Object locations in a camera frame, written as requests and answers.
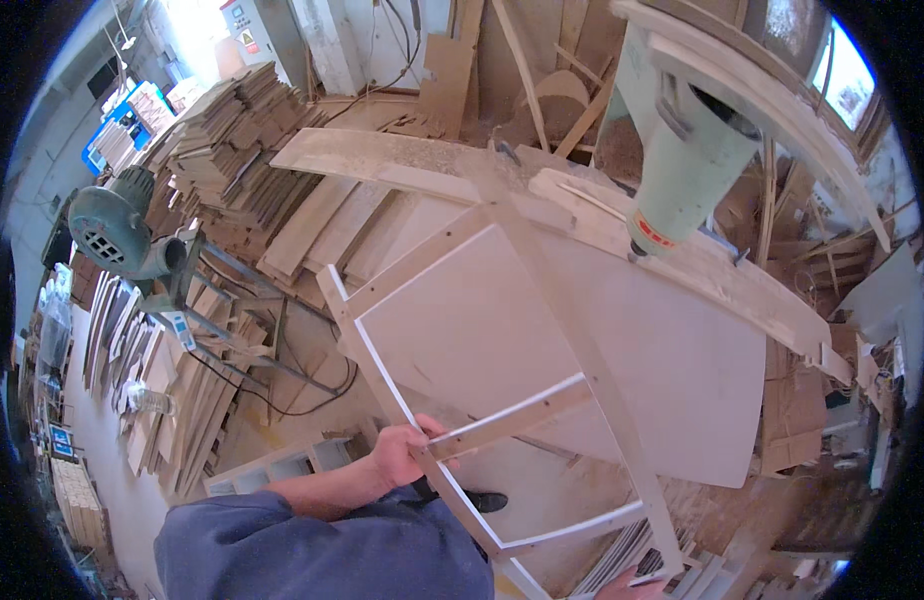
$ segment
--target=white board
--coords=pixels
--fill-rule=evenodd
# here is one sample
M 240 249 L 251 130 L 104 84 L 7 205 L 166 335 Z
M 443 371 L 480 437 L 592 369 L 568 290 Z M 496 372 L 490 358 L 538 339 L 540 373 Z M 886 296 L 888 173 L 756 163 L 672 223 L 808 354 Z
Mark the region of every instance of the white board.
M 631 403 L 656 472 L 741 487 L 762 405 L 765 335 L 622 258 L 538 235 Z M 476 417 L 578 371 L 514 250 L 494 229 L 361 321 L 397 383 Z M 595 402 L 526 435 L 619 461 Z

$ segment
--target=plastic bottle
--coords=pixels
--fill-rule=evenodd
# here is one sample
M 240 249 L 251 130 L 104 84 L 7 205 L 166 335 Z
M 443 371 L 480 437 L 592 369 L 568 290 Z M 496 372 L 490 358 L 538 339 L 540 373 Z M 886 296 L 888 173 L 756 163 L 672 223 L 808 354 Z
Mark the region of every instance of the plastic bottle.
M 167 393 L 147 389 L 142 381 L 126 381 L 122 384 L 122 394 L 133 411 L 175 415 L 175 398 Z

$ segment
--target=hand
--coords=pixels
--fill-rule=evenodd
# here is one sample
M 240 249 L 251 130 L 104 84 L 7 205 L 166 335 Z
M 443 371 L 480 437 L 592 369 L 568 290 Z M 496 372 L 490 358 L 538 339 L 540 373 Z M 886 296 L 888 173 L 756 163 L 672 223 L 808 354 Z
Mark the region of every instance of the hand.
M 423 449 L 429 445 L 430 438 L 449 433 L 428 414 L 416 414 L 415 420 L 421 431 L 409 424 L 385 427 L 379 431 L 375 448 L 369 454 L 374 469 L 390 489 L 408 485 L 423 475 L 409 450 Z
M 630 566 L 622 573 L 602 585 L 595 594 L 595 600 L 651 600 L 658 597 L 666 588 L 665 582 L 644 583 L 638 587 L 629 587 L 629 582 L 636 575 L 636 566 Z

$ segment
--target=black shoe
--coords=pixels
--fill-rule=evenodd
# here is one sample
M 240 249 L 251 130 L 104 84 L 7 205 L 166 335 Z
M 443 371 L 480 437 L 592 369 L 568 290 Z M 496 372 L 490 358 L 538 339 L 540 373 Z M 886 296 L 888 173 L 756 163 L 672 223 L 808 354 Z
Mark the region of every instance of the black shoe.
M 472 503 L 475 510 L 483 515 L 503 510 L 509 503 L 509 496 L 497 491 L 468 491 L 465 490 L 468 501 Z

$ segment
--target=person's arm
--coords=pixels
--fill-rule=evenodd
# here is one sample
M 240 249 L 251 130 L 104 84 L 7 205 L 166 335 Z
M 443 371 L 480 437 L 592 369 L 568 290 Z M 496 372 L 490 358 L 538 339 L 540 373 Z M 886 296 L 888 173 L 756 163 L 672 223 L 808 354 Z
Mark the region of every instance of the person's arm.
M 638 565 L 630 566 L 622 571 L 618 577 L 602 585 L 595 594 L 594 600 L 652 600 L 662 595 L 666 588 L 665 582 L 647 582 L 637 587 L 630 587 L 629 582 L 636 576 Z
M 426 414 L 416 414 L 415 418 L 425 433 L 412 425 L 385 427 L 378 432 L 378 441 L 368 456 L 324 473 L 274 481 L 262 489 L 285 498 L 299 517 L 324 522 L 341 519 L 349 511 L 422 477 L 409 449 L 423 449 L 429 438 L 447 430 Z

